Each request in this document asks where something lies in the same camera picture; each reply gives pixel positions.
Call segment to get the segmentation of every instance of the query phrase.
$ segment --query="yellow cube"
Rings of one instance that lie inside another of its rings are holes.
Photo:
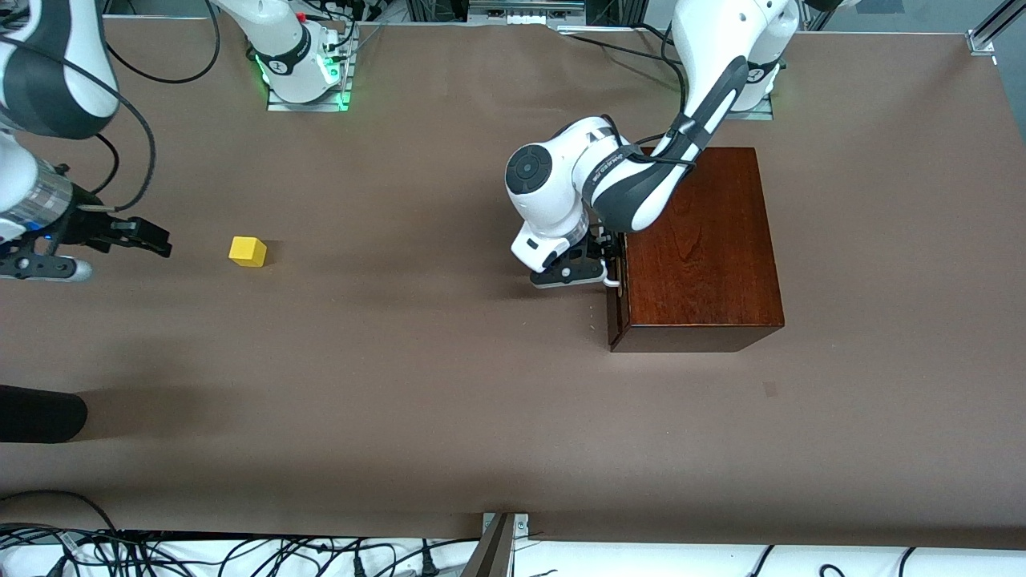
[[[267,258],[267,244],[255,236],[236,236],[232,238],[232,249],[228,258],[240,267],[262,267]]]

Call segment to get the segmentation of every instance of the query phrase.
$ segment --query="wooden box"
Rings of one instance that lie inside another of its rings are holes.
[[[663,215],[623,238],[617,352],[734,352],[784,325],[755,149],[711,148]]]

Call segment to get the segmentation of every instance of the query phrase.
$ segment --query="brown table surface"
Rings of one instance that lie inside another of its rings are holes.
[[[208,27],[108,33],[171,76]],[[502,167],[588,114],[665,129],[658,63],[541,27],[394,27],[349,113],[267,113],[224,28],[195,83],[117,68],[159,147],[135,214],[173,258],[79,252],[88,283],[0,283],[0,382],[93,410],[87,440],[0,448],[4,492],[81,491],[128,528],[455,535],[520,509],[578,538],[1026,542],[1026,151],[961,37],[796,37],[777,119],[714,141],[758,151],[787,326],[632,355],[607,351],[600,287],[529,286]],[[133,122],[108,131],[112,201],[145,165]],[[23,142],[86,186],[109,166],[94,141]],[[234,265],[233,235],[272,264]],[[31,508],[5,515],[97,524]]]

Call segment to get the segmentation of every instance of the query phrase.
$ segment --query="metal clamp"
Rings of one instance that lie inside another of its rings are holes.
[[[489,513],[484,536],[474,548],[460,577],[509,577],[513,540],[527,536],[525,513]]]
[[[970,52],[974,56],[993,56],[994,39],[1008,30],[1026,11],[1026,0],[1004,0],[980,26],[965,33]]]

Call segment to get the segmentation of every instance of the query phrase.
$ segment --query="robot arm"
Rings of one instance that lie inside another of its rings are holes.
[[[288,102],[309,102],[340,81],[338,32],[304,23],[285,0],[214,0],[252,42],[271,89]],[[31,0],[29,22],[0,43],[0,277],[85,280],[88,263],[56,255],[61,244],[107,253],[112,244],[170,256],[167,231],[140,218],[88,210],[100,199],[18,145],[11,131],[87,139],[118,110],[95,0]],[[63,57],[87,78],[40,52]],[[45,239],[42,254],[36,244]]]
[[[71,60],[117,89],[96,2],[31,0],[29,22],[6,36]],[[44,137],[87,139],[118,101],[78,72],[32,51],[0,44],[0,124]]]
[[[212,2],[238,23],[256,51],[265,82],[281,100],[308,103],[341,81],[343,42],[337,31],[301,22],[285,0]]]
[[[599,269],[566,266],[566,253],[571,261],[595,253],[586,206],[614,232],[655,222],[726,113],[754,107],[773,89],[797,18],[795,0],[679,0],[672,30],[689,89],[650,157],[607,117],[585,118],[513,154],[506,186],[524,225],[512,249],[537,273],[536,284],[605,279],[604,261]]]

